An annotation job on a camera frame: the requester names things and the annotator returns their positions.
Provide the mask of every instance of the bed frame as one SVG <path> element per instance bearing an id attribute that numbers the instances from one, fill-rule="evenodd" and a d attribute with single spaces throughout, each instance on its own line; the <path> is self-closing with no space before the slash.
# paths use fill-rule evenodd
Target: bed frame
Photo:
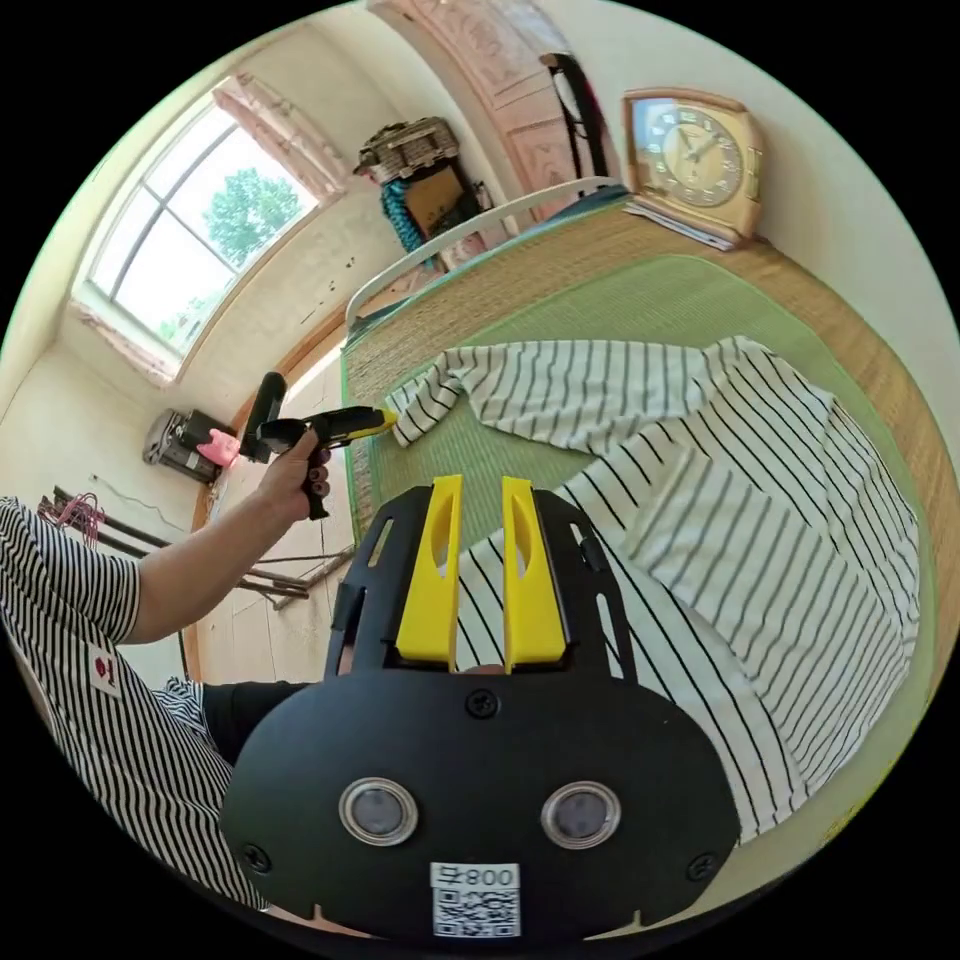
<path id="1" fill-rule="evenodd" d="M 470 236 L 479 230 L 488 229 L 493 224 L 505 220 L 508 217 L 516 216 L 518 213 L 524 213 L 543 203 L 549 203 L 558 197 L 568 193 L 583 193 L 588 190 L 597 190 L 600 187 L 612 187 L 620 183 L 615 177 L 581 177 L 579 180 L 570 180 L 567 183 L 559 183 L 552 187 L 546 187 L 543 190 L 537 190 L 535 193 L 528 193 L 526 196 L 518 197 L 499 207 L 493 207 L 490 210 L 484 210 L 475 217 L 457 224 L 449 230 L 445 230 L 439 236 L 428 240 L 423 246 L 417 247 L 412 253 L 401 257 L 392 266 L 387 267 L 382 273 L 377 274 L 372 280 L 367 281 L 351 298 L 347 304 L 346 324 L 347 330 L 351 330 L 357 321 L 361 307 L 375 297 L 382 290 L 385 290 L 390 284 L 399 280 L 405 273 L 420 266 L 421 263 L 436 256 L 441 250 L 452 246 L 458 240 Z"/>

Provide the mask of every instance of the white striped shirt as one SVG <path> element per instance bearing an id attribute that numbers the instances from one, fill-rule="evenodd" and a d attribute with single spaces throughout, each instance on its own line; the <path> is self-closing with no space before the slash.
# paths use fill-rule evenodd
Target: white striped shirt
<path id="1" fill-rule="evenodd" d="M 172 679 L 152 691 L 117 655 L 139 600 L 135 562 L 96 553 L 0 498 L 0 618 L 57 746 L 141 847 L 209 890 L 263 908 L 220 832 L 231 768 L 207 732 L 201 686 Z"/>
<path id="2" fill-rule="evenodd" d="M 742 337 L 447 350 L 388 397 L 400 444 L 463 393 L 484 424 L 597 458 L 556 492 L 597 529 L 639 682 L 713 741 L 741 843 L 782 823 L 854 755 L 917 636 L 918 526 L 869 439 Z M 503 661 L 502 556 L 500 530 L 460 557 L 459 669 Z"/>

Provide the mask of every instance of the qr code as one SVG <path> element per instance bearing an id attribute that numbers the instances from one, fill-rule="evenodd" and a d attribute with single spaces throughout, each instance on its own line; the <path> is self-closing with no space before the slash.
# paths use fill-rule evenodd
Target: qr code
<path id="1" fill-rule="evenodd" d="M 519 937 L 520 868 L 515 863 L 432 863 L 438 937 Z"/>
<path id="2" fill-rule="evenodd" d="M 519 890 L 434 890 L 438 937 L 520 936 Z"/>

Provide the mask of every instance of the floor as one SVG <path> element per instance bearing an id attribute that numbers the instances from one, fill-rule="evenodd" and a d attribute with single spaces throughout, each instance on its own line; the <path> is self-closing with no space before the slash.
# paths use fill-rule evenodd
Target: floor
<path id="1" fill-rule="evenodd" d="M 338 352 L 321 359 L 291 385 L 284 416 L 302 417 L 340 406 Z M 225 474 L 218 513 L 239 503 L 256 489 L 266 467 L 238 460 Z M 296 524 L 266 558 L 336 553 L 353 543 L 342 451 L 334 451 L 329 465 L 330 516 Z M 297 560 L 271 564 L 271 569 L 294 577 L 308 577 L 324 561 Z M 280 610 L 252 591 L 234 590 L 198 625 L 201 676 L 205 683 L 242 680 L 312 681 L 323 676 L 330 630 L 330 611 L 344 565 L 310 590 L 309 600 L 293 600 Z"/>

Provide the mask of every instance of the curtain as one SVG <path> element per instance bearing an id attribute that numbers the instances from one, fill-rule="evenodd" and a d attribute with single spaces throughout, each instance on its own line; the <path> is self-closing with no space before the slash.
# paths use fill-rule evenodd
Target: curtain
<path id="1" fill-rule="evenodd" d="M 350 170 L 316 124 L 251 73 L 238 73 L 213 91 L 260 147 L 323 205 L 345 192 Z"/>
<path id="2" fill-rule="evenodd" d="M 85 304 L 70 299 L 67 303 L 67 316 L 79 320 L 84 326 L 96 331 L 127 363 L 155 386 L 166 387 L 173 383 L 177 370 L 172 364 L 161 357 L 154 356 L 125 337 Z"/>

